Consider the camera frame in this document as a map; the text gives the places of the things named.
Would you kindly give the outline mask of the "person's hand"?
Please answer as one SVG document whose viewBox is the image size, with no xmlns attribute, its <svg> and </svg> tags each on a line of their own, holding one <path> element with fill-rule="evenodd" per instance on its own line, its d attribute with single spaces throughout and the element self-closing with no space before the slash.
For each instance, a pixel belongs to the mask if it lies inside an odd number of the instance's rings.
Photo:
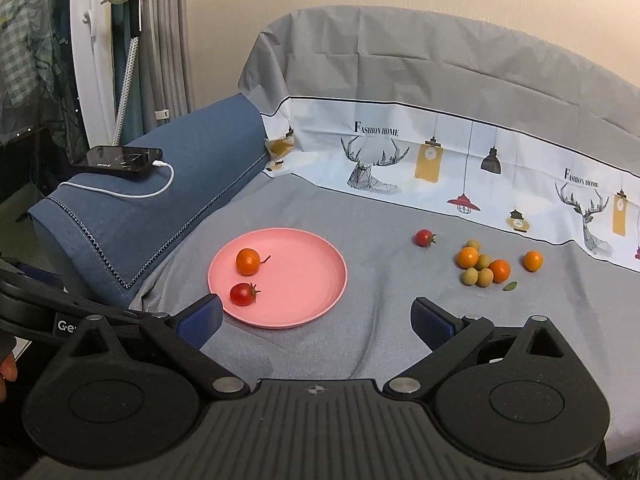
<svg viewBox="0 0 640 480">
<path fill-rule="evenodd" d="M 15 382 L 17 378 L 17 366 L 14 355 L 10 352 L 0 364 L 0 402 L 6 400 L 6 383 Z"/>
</svg>

